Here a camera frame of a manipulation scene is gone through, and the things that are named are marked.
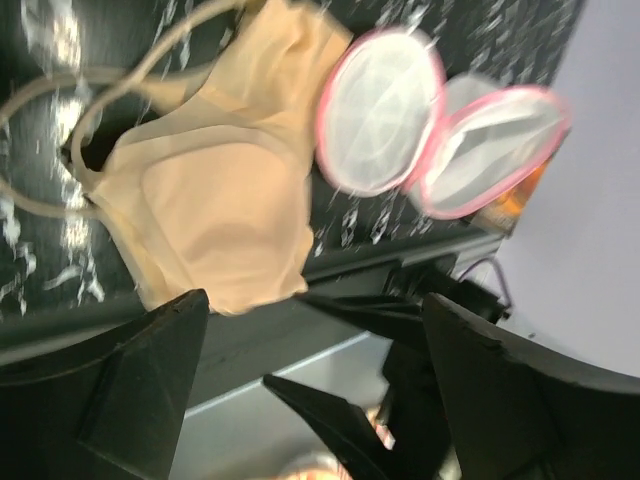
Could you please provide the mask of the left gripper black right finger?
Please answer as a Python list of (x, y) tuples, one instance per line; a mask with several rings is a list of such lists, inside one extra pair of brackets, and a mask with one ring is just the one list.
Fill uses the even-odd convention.
[(439, 295), (423, 308), (464, 478), (638, 478), (638, 378), (555, 352)]

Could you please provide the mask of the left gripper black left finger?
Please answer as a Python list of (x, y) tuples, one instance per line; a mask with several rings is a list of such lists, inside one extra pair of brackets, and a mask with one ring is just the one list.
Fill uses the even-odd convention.
[(2, 478), (168, 478), (208, 315), (206, 293), (193, 290), (2, 366)]

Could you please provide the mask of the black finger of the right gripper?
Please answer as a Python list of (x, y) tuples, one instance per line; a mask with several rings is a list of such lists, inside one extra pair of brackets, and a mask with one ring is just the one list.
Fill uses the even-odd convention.
[(262, 384), (315, 432), (351, 478), (396, 477), (394, 455), (384, 446), (362, 408), (336, 395), (272, 374), (263, 376)]

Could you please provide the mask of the beige bra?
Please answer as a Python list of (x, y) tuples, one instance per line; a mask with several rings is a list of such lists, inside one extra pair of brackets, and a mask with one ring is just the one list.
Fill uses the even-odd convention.
[(153, 310), (193, 289), (236, 315), (307, 289), (313, 122), (351, 34), (311, 1), (206, 1), (101, 93), (69, 143), (88, 198)]

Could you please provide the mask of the white pink-trimmed mesh laundry bag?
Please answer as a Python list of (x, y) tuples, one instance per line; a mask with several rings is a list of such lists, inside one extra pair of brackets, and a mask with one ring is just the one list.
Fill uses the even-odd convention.
[(553, 157), (570, 128), (564, 102), (536, 85), (448, 78), (419, 31), (372, 31), (328, 76), (315, 120), (325, 179), (359, 197), (403, 190), (441, 220), (471, 215)]

